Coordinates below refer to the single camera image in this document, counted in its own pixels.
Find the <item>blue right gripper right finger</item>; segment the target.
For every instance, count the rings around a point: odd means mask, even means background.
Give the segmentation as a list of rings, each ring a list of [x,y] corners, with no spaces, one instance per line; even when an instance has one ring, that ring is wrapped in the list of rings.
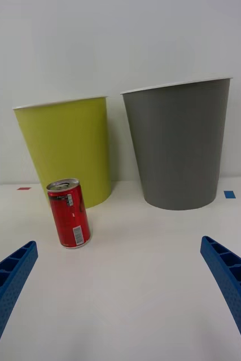
[[[200,253],[215,278],[241,335],[241,258],[208,236],[202,237]]]

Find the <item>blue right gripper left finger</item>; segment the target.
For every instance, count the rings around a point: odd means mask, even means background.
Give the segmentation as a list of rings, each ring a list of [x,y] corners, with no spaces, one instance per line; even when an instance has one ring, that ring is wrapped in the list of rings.
[[[0,262],[0,339],[37,258],[37,244],[30,241]]]

